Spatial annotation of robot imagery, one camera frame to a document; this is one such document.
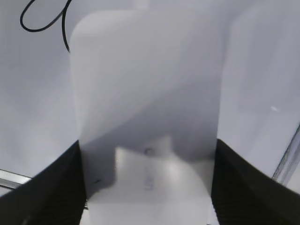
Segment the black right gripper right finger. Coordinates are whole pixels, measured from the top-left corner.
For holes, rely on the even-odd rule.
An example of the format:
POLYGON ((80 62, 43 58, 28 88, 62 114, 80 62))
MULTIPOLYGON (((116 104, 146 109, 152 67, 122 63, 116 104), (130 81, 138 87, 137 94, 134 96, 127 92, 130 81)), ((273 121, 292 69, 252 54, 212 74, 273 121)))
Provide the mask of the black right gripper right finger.
POLYGON ((298 225, 300 196, 218 139, 211 189, 221 225, 298 225))

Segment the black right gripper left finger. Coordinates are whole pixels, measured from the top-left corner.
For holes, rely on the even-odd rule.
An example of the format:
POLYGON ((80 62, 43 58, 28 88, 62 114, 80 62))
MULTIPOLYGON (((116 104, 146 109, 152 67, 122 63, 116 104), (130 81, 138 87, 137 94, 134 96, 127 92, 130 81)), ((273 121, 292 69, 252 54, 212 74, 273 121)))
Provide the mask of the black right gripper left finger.
POLYGON ((2 225, 78 225, 86 203, 79 142, 0 198, 2 225))

